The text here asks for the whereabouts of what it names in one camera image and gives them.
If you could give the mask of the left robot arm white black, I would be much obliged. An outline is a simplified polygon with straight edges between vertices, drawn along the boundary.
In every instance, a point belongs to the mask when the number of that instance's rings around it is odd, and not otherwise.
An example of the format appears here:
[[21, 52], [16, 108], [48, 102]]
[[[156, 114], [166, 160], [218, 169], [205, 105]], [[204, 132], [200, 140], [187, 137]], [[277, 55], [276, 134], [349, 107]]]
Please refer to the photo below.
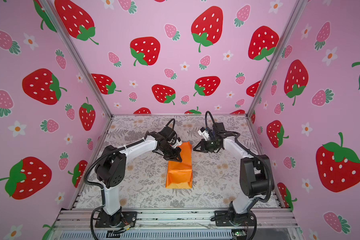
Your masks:
[[106, 147], [95, 167], [102, 195], [97, 227], [116, 227], [123, 221], [119, 185], [125, 177], [128, 162], [145, 153], [153, 152], [166, 161], [180, 163], [180, 145], [182, 141], [176, 131], [171, 127], [164, 127], [160, 132], [146, 132], [137, 142], [116, 148]]

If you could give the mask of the yellow orange wrapping paper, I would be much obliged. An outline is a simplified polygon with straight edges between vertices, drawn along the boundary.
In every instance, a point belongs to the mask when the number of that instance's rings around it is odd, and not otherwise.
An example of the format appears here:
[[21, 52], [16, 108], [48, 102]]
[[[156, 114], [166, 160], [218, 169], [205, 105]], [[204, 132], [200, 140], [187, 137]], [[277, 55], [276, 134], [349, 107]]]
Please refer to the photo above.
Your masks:
[[192, 145], [189, 142], [181, 146], [182, 162], [168, 163], [166, 189], [191, 189], [193, 184]]

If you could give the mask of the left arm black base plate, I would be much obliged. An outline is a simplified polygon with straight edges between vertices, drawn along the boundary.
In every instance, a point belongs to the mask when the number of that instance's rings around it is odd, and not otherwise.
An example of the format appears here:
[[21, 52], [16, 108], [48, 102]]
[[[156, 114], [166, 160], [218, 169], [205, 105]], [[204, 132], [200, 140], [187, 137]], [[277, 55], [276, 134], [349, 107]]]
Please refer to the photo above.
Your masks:
[[96, 228], [133, 228], [137, 220], [138, 212], [116, 212], [113, 215], [108, 215], [103, 210], [97, 216]]

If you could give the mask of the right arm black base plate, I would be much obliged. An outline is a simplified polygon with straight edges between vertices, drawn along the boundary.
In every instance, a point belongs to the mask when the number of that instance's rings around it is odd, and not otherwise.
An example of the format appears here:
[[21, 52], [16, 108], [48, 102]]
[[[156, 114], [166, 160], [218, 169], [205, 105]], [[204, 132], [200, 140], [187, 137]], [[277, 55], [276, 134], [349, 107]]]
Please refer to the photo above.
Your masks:
[[218, 227], [254, 227], [257, 225], [257, 218], [252, 211], [245, 214], [236, 214], [233, 211], [215, 211], [211, 222]]

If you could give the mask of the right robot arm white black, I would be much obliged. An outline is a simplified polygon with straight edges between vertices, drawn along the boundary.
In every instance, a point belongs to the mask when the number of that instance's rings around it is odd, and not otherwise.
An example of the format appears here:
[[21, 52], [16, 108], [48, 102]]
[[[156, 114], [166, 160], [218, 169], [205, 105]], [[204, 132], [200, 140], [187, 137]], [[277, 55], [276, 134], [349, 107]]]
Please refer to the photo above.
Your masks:
[[237, 132], [210, 132], [201, 128], [198, 134], [202, 140], [193, 148], [195, 152], [230, 152], [240, 160], [240, 187], [242, 192], [233, 200], [226, 214], [232, 225], [240, 225], [250, 217], [250, 211], [257, 202], [266, 203], [275, 188], [270, 159], [256, 155], [239, 141]]

